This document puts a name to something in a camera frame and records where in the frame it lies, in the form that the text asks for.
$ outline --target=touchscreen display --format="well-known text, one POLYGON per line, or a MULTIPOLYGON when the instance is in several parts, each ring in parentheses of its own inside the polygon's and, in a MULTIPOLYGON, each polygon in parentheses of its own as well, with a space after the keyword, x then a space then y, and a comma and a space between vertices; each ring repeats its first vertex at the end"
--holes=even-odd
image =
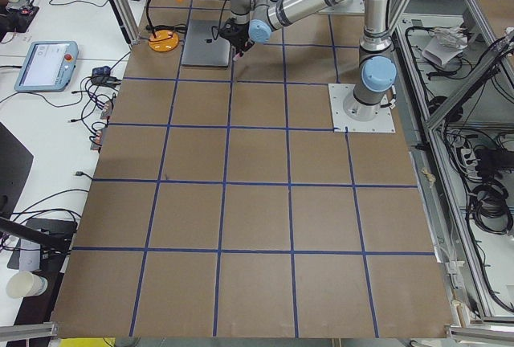
POLYGON ((55 84, 69 43, 38 44, 23 74, 22 86, 51 86, 55 84))

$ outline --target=power cord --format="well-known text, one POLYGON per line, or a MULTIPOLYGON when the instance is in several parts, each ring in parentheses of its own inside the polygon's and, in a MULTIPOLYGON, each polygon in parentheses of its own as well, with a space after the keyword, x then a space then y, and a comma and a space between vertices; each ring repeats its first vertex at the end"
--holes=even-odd
MULTIPOLYGON (((33 6, 34 1, 35 0, 27 0, 27 6, 33 6)), ((48 4, 50 4, 51 6, 68 6, 70 4, 75 4, 75 3, 90 4, 92 6, 102 8, 102 7, 104 7, 108 3, 108 0, 106 0, 104 2, 104 4, 96 4, 96 3, 93 3, 93 2, 88 2, 86 0, 72 0, 71 2, 64 2, 64 3, 54 3, 54 0, 50 0, 48 2, 48 4)))

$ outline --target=connector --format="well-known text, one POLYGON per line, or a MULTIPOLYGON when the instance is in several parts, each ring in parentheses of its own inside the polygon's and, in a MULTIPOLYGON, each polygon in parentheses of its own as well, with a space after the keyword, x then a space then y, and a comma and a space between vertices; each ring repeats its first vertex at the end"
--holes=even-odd
POLYGON ((463 261, 449 261, 444 263, 444 267, 447 270, 448 275, 451 278, 451 283, 454 288, 464 288, 464 279, 460 273, 460 268, 464 266, 463 261))

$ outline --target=metal mounting plate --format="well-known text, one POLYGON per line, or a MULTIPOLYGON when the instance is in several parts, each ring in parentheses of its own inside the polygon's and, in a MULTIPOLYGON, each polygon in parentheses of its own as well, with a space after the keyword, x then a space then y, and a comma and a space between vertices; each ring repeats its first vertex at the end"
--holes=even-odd
POLYGON ((362 15, 364 14, 364 0, 344 0, 335 6, 327 7, 318 14, 325 15, 362 15))
POLYGON ((355 133, 396 133, 390 108, 381 108, 377 116, 369 122, 360 122, 348 116, 343 107, 346 96, 353 91, 355 84, 329 84, 330 108, 334 132, 355 133))

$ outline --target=lamp base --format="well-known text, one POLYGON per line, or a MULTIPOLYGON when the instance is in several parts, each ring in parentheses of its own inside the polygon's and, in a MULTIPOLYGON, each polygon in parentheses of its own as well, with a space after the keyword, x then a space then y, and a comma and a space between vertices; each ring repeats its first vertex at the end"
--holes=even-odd
POLYGON ((180 39, 176 32, 170 30, 159 30, 155 31, 155 37, 150 36, 148 45, 150 48, 157 52, 168 52, 172 51, 178 46, 180 39))

